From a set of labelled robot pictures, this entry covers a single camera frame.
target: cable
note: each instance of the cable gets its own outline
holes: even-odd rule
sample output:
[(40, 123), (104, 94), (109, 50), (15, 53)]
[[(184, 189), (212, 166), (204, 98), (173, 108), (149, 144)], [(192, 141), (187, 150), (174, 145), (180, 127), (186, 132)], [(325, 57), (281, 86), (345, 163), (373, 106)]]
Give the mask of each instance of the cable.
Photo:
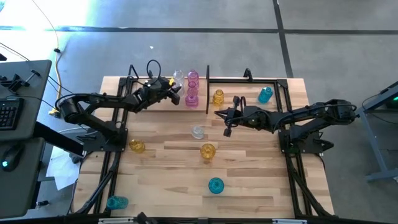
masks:
[[(87, 157), (88, 157), (91, 153), (93, 153), (93, 152), (92, 152), (92, 151), (91, 151), (91, 152), (87, 152), (86, 155), (84, 156), (83, 160), (81, 160), (80, 167), (79, 167), (79, 172), (80, 172), (81, 166), (83, 165), (84, 161), (87, 159)], [(75, 190), (76, 190), (77, 180), (78, 180), (78, 179), (76, 179), (75, 183), (73, 184), (73, 188), (72, 188), (72, 198), (70, 199), (69, 209), (68, 209), (68, 212), (67, 212), (67, 213), (69, 213), (69, 212), (72, 213), (72, 212), (73, 212), (72, 203), (73, 203), (73, 199), (75, 198)]]
[[(378, 94), (375, 94), (375, 95), (373, 95), (373, 96), (370, 96), (370, 97), (366, 98), (364, 101), (362, 101), (362, 108), (363, 108), (363, 110), (367, 110), (367, 109), (364, 107), (364, 105), (363, 105), (363, 104), (365, 103), (365, 101), (367, 101), (368, 99), (373, 98), (373, 97), (375, 97), (375, 96), (378, 96), (378, 95), (379, 95), (379, 93), (378, 93)], [(375, 114), (373, 114), (373, 113), (369, 113), (369, 114), (372, 115), (372, 116), (374, 116), (375, 118), (381, 120), (381, 121), (386, 122), (386, 123), (398, 125), (398, 123), (385, 120), (385, 119), (383, 119), (383, 118), (381, 118), (381, 117), (379, 117), (379, 116), (377, 116), (377, 115), (375, 115)]]
[(148, 77), (150, 77), (150, 74), (149, 74), (149, 64), (150, 64), (151, 62), (156, 62), (157, 65), (159, 66), (159, 74), (158, 74), (158, 76), (157, 76), (157, 78), (156, 78), (156, 81), (153, 82), (153, 84), (155, 84), (155, 83), (159, 80), (160, 74), (162, 73), (162, 67), (160, 66), (160, 63), (159, 63), (158, 61), (156, 61), (155, 59), (150, 60), (150, 61), (147, 63), (147, 74), (148, 74)]
[[(80, 124), (78, 124), (81, 128), (83, 128), (83, 126), (82, 125), (80, 125)], [(85, 129), (85, 128), (83, 128), (84, 130), (86, 130), (86, 131), (88, 131), (88, 129)]]
[[(61, 76), (60, 76), (59, 71), (58, 71), (58, 62), (59, 62), (59, 60), (58, 60), (58, 54), (61, 52), (61, 51), (59, 50), (60, 47), (59, 47), (59, 38), (58, 38), (58, 34), (57, 34), (57, 31), (55, 30), (54, 26), (52, 25), (50, 19), (45, 15), (45, 13), (43, 12), (43, 10), (36, 4), (36, 2), (35, 2), (34, 0), (32, 0), (32, 2), (36, 5), (37, 9), (43, 14), (43, 16), (44, 16), (44, 17), (46, 18), (46, 20), (49, 22), (49, 24), (51, 25), (51, 28), (52, 28), (52, 30), (54, 31), (55, 36), (56, 36), (56, 38), (57, 38), (57, 48), (54, 49), (54, 51), (55, 51), (55, 66), (54, 66), (54, 67), (55, 67), (55, 74), (57, 74), (57, 79), (58, 79), (57, 99), (59, 99), (59, 98), (61, 97), (61, 86), (62, 86), (62, 83), (61, 83)], [(53, 109), (53, 110), (49, 111), (49, 114), (50, 114), (50, 115), (54, 115), (56, 112), (57, 112), (57, 110), (56, 110), (56, 109)]]
[(326, 169), (326, 167), (325, 167), (325, 161), (322, 159), (322, 157), (321, 157), (319, 154), (315, 153), (315, 155), (318, 156), (319, 159), (321, 159), (322, 165), (323, 165), (323, 169), (325, 170), (325, 169)]
[(265, 112), (265, 111), (256, 111), (256, 112), (253, 112), (253, 113), (251, 113), (250, 115), (247, 115), (247, 116), (241, 116), (241, 117), (231, 118), (231, 119), (229, 119), (229, 120), (226, 120), (226, 121), (225, 121), (225, 124), (226, 124), (226, 125), (229, 125), (229, 123), (230, 123), (231, 121), (235, 121), (235, 120), (239, 120), (239, 119), (243, 119), (243, 118), (249, 118), (250, 116), (252, 116), (252, 115), (254, 115), (254, 114), (256, 114), (256, 113), (264, 113), (269, 119), (271, 119), (271, 117), (269, 116), (269, 114), (268, 114), (267, 112)]
[(72, 93), (71, 91), (69, 91), (67, 88), (65, 88), (65, 87), (61, 86), (59, 83), (57, 83), (57, 81), (55, 81), (51, 76), (49, 76), (49, 78), (51, 78), (51, 80), (53, 80), (58, 86), (60, 86), (60, 87), (63, 88), (64, 90), (70, 92), (71, 94), (74, 94), (74, 93)]
[(17, 96), (15, 96), (15, 95), (9, 95), (9, 96), (6, 96), (6, 98), (9, 98), (10, 96), (18, 97), (18, 98), (22, 98), (22, 97), (35, 98), (35, 99), (38, 99), (38, 100), (40, 100), (40, 101), (43, 101), (44, 103), (46, 103), (47, 105), (49, 105), (51, 108), (54, 108), (53, 106), (51, 106), (50, 103), (47, 103), (45, 100), (42, 100), (42, 99), (40, 99), (40, 98), (38, 98), (38, 97), (34, 97), (34, 96), (24, 96), (24, 95), (17, 95)]
[(58, 92), (57, 88), (50, 82), (50, 80), (47, 80), (47, 81), (48, 81), (48, 83), (49, 83), (50, 85), (52, 85), (52, 86), (54, 87), (54, 90), (55, 90), (56, 92)]
[(81, 140), (82, 142), (84, 142), (84, 140), (83, 140), (82, 138), (87, 137), (87, 136), (89, 136), (89, 135), (91, 135), (91, 134), (95, 134), (95, 133), (97, 133), (97, 132), (99, 132), (99, 131), (93, 131), (93, 132), (91, 132), (91, 133), (86, 133), (86, 134), (78, 135), (78, 136), (76, 136), (76, 138), (79, 139), (79, 140)]
[(311, 109), (306, 110), (306, 111), (291, 113), (291, 114), (288, 114), (288, 115), (286, 115), (286, 116), (284, 116), (284, 117), (281, 117), (281, 119), (279, 119), (279, 120), (276, 122), (276, 124), (275, 124), (275, 126), (274, 126), (274, 129), (272, 130), (271, 133), (273, 134), (273, 133), (275, 132), (276, 128), (278, 127), (279, 123), (282, 122), (284, 119), (288, 118), (289, 116), (294, 116), (294, 115), (298, 115), (298, 114), (302, 114), (302, 113), (308, 113), (308, 112), (310, 112), (310, 111), (317, 110), (317, 109), (320, 109), (320, 108), (331, 108), (331, 107), (339, 107), (339, 106), (352, 106), (352, 107), (354, 108), (353, 111), (356, 110), (356, 106), (355, 106), (355, 105), (352, 105), (352, 104), (342, 104), (342, 105), (324, 105), (324, 106), (317, 106), (316, 108), (311, 108)]
[(14, 54), (14, 55), (16, 55), (16, 56), (18, 56), (18, 57), (20, 57), (20, 58), (26, 60), (26, 61), (30, 61), (27, 57), (23, 56), (22, 54), (20, 54), (20, 53), (17, 52), (16, 50), (14, 50), (14, 49), (12, 49), (12, 48), (6, 46), (5, 44), (0, 43), (0, 45), (1, 45), (0, 47), (6, 49), (8, 52), (10, 52), (10, 53), (12, 53), (12, 54)]
[(65, 129), (65, 130), (62, 130), (62, 131), (59, 131), (58, 133), (64, 133), (65, 131), (73, 131), (73, 130), (77, 130), (77, 129), (81, 129), (81, 128), (83, 128), (82, 126), (80, 126), (80, 127), (78, 127), (78, 128), (68, 128), (68, 129)]

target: gray floor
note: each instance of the gray floor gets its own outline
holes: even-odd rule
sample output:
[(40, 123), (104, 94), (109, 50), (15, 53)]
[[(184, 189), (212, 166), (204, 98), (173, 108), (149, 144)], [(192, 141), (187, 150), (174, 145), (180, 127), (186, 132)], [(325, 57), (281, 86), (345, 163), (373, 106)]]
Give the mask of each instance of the gray floor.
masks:
[[(0, 31), (0, 42), (31, 60), (50, 58), (56, 41), (32, 4), (8, 1), (0, 12), (0, 26), (27, 26), (28, 31)], [(104, 27), (217, 27), (270, 28), (276, 21), (272, 0), (36, 0), (56, 26)], [(398, 29), (395, 0), (279, 0), (286, 29)], [(146, 62), (156, 58), (164, 75), (175, 68), (191, 68), (213, 76), (240, 77), (249, 67), (255, 77), (286, 77), (277, 34), (105, 33), (59, 32), (63, 57), (59, 63), (62, 83), (71, 91), (99, 91), (104, 75), (127, 75), (134, 63), (143, 74)], [(295, 78), (304, 78), (311, 103), (344, 98), (356, 105), (397, 81), (397, 35), (287, 35)], [(19, 60), (0, 49), (10, 60)], [(54, 102), (48, 86), (45, 100)], [(39, 121), (55, 130), (73, 127), (47, 115), (42, 104)], [(397, 132), (397, 126), (372, 119), (377, 135)], [(326, 174), (335, 213), (344, 218), (398, 223), (398, 184), (394, 180), (367, 183), (364, 176), (377, 172), (376, 159), (359, 120), (350, 126), (325, 130), (324, 138), (335, 143), (325, 153)], [(383, 149), (393, 149), (396, 138), (384, 138)], [(385, 151), (391, 167), (396, 152)], [(48, 182), (40, 199), (52, 203), (25, 217), (65, 214), (71, 188), (61, 192)]]

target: desk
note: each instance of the desk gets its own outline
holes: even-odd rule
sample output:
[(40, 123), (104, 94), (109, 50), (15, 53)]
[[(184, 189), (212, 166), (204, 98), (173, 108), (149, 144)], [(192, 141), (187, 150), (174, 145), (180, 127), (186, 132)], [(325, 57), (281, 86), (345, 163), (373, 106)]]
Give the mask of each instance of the desk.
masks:
[[(35, 138), (21, 141), (25, 149), (18, 166), (12, 172), (0, 169), (0, 217), (21, 217), (33, 206), (38, 193), (34, 189), (39, 174), (39, 162), (44, 148), (44, 139)], [(15, 142), (0, 143), (0, 155)]]
[[(287, 80), (293, 108), (307, 105), (304, 80)], [(119, 77), (104, 77), (101, 91), (115, 95), (118, 82)], [(276, 110), (274, 97), (266, 105), (257, 103), (262, 87), (263, 84), (212, 83), (210, 96), (220, 88), (224, 91), (225, 103), (221, 107), (213, 106), (210, 97), (208, 114), (202, 111), (129, 113), (128, 141), (143, 140), (146, 151), (136, 154), (126, 146), (122, 153), (115, 195), (127, 197), (129, 206), (112, 211), (112, 216), (136, 216), (145, 212), (148, 217), (293, 218), (285, 157), (280, 153), (277, 135), (237, 127), (230, 138), (224, 137), (224, 122), (213, 113), (232, 106), (234, 95), (245, 96), (248, 105)], [(111, 120), (112, 113), (112, 109), (99, 109), (95, 115), (107, 121)], [(194, 125), (203, 126), (204, 139), (192, 137)], [(200, 156), (204, 143), (216, 147), (211, 162)], [(83, 164), (75, 192), (75, 210), (98, 185), (103, 157), (103, 152), (94, 152)], [(304, 154), (303, 164), (309, 189), (324, 208), (333, 213), (321, 160)], [(208, 182), (213, 177), (220, 177), (225, 183), (219, 195), (208, 190)], [(108, 189), (104, 192), (103, 209)], [(301, 191), (297, 192), (304, 211)]]
[[(40, 77), (33, 77), (29, 81), (28, 87), (20, 87), (17, 91), (17, 93), (22, 96), (21, 98), (25, 99), (17, 128), (10, 131), (1, 131), (0, 141), (28, 139), (32, 137), (37, 115), (39, 114), (40, 104), (42, 103), (38, 99), (43, 98), (50, 68), (50, 60), (0, 63), (0, 75), (7, 77), (8, 80), (12, 80), (14, 74), (17, 74), (25, 81), (32, 74), (32, 69), (40, 73)], [(10, 95), (12, 95), (12, 93), (8, 91), (6, 87), (0, 86), (0, 98), (5, 98)]]

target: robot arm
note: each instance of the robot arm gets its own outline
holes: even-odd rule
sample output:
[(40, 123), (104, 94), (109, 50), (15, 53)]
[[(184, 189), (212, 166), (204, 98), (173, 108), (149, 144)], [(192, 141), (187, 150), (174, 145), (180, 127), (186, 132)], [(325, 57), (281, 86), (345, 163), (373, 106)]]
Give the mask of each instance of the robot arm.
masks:
[(285, 124), (313, 119), (304, 125), (291, 125), (290, 140), (305, 139), (309, 134), (319, 131), (329, 125), (347, 125), (355, 119), (356, 107), (346, 100), (330, 100), (326, 103), (315, 103), (296, 110), (280, 113), (263, 110), (257, 106), (246, 106), (244, 97), (234, 96), (233, 108), (215, 111), (223, 118), (227, 128), (224, 136), (231, 136), (231, 128), (238, 125), (256, 130), (275, 132)]
[[(104, 137), (110, 139), (118, 135), (119, 130), (116, 125), (110, 121), (102, 121), (92, 115), (92, 112), (98, 108), (124, 108), (130, 112), (138, 113), (147, 109), (150, 105), (158, 103), (167, 97), (172, 99), (172, 103), (178, 105), (180, 97), (177, 92), (181, 87), (172, 88), (173, 83), (164, 77), (151, 78), (145, 82), (142, 88), (137, 89), (134, 93), (120, 97), (107, 94), (72, 94), (60, 98), (55, 106), (61, 112), (64, 120), (71, 124), (85, 124), (103, 134)], [(88, 104), (84, 109), (80, 102)]]

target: wooden tabletop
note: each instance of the wooden tabletop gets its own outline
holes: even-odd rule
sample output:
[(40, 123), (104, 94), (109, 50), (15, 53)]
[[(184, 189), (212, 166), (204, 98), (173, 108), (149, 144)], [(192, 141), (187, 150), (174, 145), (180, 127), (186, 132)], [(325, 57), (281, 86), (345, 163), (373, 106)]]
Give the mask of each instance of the wooden tabletop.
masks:
[[(104, 77), (101, 92), (115, 95), (119, 78)], [(287, 80), (293, 108), (307, 105), (304, 80)], [(277, 135), (239, 126), (233, 129), (230, 138), (224, 137), (224, 122), (213, 113), (232, 106), (234, 95), (245, 96), (248, 105), (275, 111), (274, 96), (265, 105), (257, 102), (259, 91), (265, 86), (212, 83), (210, 101), (213, 93), (222, 89), (225, 103), (217, 107), (210, 102), (208, 114), (202, 110), (170, 111), (173, 104), (169, 99), (162, 102), (165, 111), (129, 113), (126, 125), (128, 142), (143, 140), (146, 151), (136, 154), (129, 149), (127, 142), (121, 157), (115, 195), (127, 197), (129, 205), (124, 210), (112, 211), (112, 216), (136, 216), (144, 212), (149, 217), (293, 218), (286, 163), (280, 153)], [(281, 93), (286, 111), (283, 91)], [(108, 121), (112, 113), (112, 109), (98, 109), (95, 115)], [(205, 130), (203, 139), (192, 136), (194, 125)], [(211, 161), (200, 156), (200, 148), (205, 143), (216, 147), (216, 155)], [(103, 157), (103, 152), (94, 152), (82, 165), (73, 203), (75, 210), (84, 204), (98, 185)], [(303, 164), (309, 189), (324, 208), (333, 213), (321, 160), (304, 154)], [(225, 184), (224, 191), (218, 195), (208, 189), (209, 180), (213, 177), (221, 178)], [(304, 211), (302, 193), (297, 188), (300, 208)]]

